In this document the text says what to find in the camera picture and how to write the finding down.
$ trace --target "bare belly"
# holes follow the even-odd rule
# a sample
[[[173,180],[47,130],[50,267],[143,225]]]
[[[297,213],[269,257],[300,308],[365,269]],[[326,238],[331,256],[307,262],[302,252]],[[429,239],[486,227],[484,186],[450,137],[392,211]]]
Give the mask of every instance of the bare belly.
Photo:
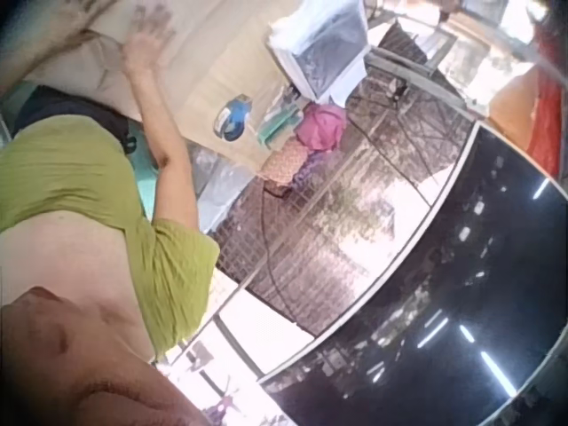
[[[0,234],[0,282],[2,305],[47,288],[100,315],[140,358],[154,356],[122,231],[69,211],[32,217]]]

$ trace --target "blue tape roll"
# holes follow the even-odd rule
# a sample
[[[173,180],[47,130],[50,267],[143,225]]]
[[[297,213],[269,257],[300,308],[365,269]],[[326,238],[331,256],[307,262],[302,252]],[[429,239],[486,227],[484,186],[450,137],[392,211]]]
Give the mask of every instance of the blue tape roll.
[[[251,110],[252,99],[248,96],[240,95],[227,102],[215,120],[213,131],[227,142],[237,140],[245,132],[245,123]]]

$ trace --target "red object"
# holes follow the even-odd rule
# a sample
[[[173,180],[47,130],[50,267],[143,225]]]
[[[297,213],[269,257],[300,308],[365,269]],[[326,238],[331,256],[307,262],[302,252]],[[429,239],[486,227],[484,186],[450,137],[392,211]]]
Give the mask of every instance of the red object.
[[[298,140],[311,151],[330,151],[339,145],[347,128],[347,113],[337,105],[311,103],[304,120],[296,127]]]
[[[538,27],[535,27],[534,33],[539,53],[556,64],[558,42],[555,37]],[[562,87],[542,69],[538,72],[539,100],[527,153],[550,176],[557,177],[562,132]]]

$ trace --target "skin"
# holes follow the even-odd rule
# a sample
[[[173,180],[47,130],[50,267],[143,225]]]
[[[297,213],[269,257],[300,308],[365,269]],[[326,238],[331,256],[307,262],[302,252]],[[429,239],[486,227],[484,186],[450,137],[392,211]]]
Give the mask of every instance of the skin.
[[[0,96],[84,40],[113,2],[50,0],[20,11],[0,43]],[[190,159],[154,68],[173,35],[169,21],[163,8],[138,9],[124,72],[160,168],[154,217],[197,229]],[[38,424],[206,424],[146,363],[152,349],[122,233],[66,211],[32,217],[0,234],[0,283],[3,386]]]
[[[111,326],[44,288],[2,308],[2,331],[4,387],[35,424],[207,424]]]

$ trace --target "yellow-green t-shirt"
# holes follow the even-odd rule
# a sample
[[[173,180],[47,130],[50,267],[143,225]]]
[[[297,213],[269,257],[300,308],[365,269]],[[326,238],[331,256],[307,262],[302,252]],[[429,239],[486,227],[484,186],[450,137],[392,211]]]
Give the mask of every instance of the yellow-green t-shirt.
[[[88,117],[36,122],[0,151],[0,233],[55,210],[124,232],[138,304],[158,357],[191,336],[207,307],[218,245],[169,220],[150,223],[118,141]]]

